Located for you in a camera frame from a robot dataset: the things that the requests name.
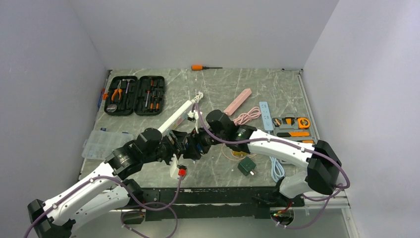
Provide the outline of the white power strip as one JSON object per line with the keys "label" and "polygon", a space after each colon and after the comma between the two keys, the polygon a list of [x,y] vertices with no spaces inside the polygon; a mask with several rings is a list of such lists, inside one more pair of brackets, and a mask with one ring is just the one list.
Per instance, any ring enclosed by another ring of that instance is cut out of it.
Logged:
{"label": "white power strip", "polygon": [[[187,120],[187,113],[193,111],[193,106],[203,98],[203,92],[199,91],[197,95],[187,100],[178,110],[171,115],[159,128],[163,136],[168,135],[171,130],[175,130],[184,120]],[[198,121],[195,122],[195,128],[198,128]]]}

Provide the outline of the dark green cube adapter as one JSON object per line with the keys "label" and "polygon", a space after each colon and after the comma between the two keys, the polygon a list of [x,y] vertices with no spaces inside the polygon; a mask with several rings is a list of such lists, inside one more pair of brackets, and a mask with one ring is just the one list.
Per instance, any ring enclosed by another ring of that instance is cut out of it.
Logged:
{"label": "dark green cube adapter", "polygon": [[249,176],[249,175],[253,176],[256,174],[255,172],[256,164],[250,157],[243,158],[238,163],[237,168],[244,176]]}

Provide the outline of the black tool case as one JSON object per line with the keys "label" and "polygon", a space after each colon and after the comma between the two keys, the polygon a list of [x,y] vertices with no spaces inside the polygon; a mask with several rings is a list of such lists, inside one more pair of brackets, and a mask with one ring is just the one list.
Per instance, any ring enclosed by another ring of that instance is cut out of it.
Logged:
{"label": "black tool case", "polygon": [[110,116],[156,116],[163,111],[163,76],[116,76],[105,90],[104,112]]}

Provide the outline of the clear plastic screw box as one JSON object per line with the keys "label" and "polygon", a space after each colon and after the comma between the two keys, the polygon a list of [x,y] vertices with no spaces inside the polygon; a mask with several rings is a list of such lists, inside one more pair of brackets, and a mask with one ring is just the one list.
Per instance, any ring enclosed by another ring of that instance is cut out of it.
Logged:
{"label": "clear plastic screw box", "polygon": [[84,144],[82,157],[103,160],[116,148],[134,139],[134,135],[125,132],[93,130]]}

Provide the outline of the pink power strip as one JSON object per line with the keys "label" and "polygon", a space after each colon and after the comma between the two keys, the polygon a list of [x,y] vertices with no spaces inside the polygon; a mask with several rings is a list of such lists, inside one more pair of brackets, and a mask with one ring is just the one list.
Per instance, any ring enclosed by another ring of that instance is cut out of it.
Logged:
{"label": "pink power strip", "polygon": [[250,97],[252,90],[250,88],[244,89],[223,111],[228,116],[231,116],[235,111]]}

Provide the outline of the light blue power strip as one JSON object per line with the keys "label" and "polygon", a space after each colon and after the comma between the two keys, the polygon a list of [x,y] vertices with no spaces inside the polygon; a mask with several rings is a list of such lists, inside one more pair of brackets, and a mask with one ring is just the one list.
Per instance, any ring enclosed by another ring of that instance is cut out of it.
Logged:
{"label": "light blue power strip", "polygon": [[265,131],[274,131],[274,126],[272,123],[272,118],[268,106],[268,102],[260,101],[259,102],[260,112],[262,123]]}

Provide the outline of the grey tool case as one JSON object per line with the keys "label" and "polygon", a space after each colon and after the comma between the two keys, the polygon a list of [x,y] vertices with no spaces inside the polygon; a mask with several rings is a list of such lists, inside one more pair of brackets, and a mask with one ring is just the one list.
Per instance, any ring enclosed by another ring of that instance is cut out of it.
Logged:
{"label": "grey tool case", "polygon": [[289,139],[296,142],[315,144],[316,138],[313,136],[314,130],[312,129],[312,123],[308,129],[299,129],[297,118],[294,115],[286,117],[274,117],[272,123],[274,126],[274,135],[277,137]]}

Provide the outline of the yellow cube adapter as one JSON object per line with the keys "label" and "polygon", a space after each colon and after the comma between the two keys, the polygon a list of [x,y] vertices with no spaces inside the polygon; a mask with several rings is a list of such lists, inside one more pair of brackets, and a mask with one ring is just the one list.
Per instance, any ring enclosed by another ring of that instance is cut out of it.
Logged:
{"label": "yellow cube adapter", "polygon": [[238,152],[238,151],[231,151],[231,154],[235,157],[235,158],[244,158],[247,156],[246,152]]}

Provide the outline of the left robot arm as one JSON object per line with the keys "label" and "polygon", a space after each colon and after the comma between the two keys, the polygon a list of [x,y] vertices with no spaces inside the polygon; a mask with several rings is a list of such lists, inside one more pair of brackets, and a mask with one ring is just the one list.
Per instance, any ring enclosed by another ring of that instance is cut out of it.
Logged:
{"label": "left robot arm", "polygon": [[174,203],[158,203],[143,198],[143,191],[132,179],[143,165],[164,161],[174,165],[185,146],[185,132],[163,136],[147,128],[135,140],[113,152],[89,175],[71,188],[46,201],[35,199],[28,206],[31,225],[24,234],[35,231],[40,238],[69,238],[90,220],[110,210],[129,207],[161,211]]}

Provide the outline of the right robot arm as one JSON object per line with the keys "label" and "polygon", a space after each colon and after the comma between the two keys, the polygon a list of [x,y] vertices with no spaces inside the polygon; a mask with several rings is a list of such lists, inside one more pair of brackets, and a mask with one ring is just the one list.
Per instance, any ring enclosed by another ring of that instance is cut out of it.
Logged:
{"label": "right robot arm", "polygon": [[236,125],[220,110],[210,112],[206,121],[208,126],[195,128],[182,137],[185,159],[198,160],[212,146],[225,144],[233,151],[265,155],[301,168],[300,173],[276,183],[273,200],[279,206],[309,191],[332,196],[344,187],[337,182],[343,173],[342,163],[326,141],[309,144],[270,135],[253,126]]}

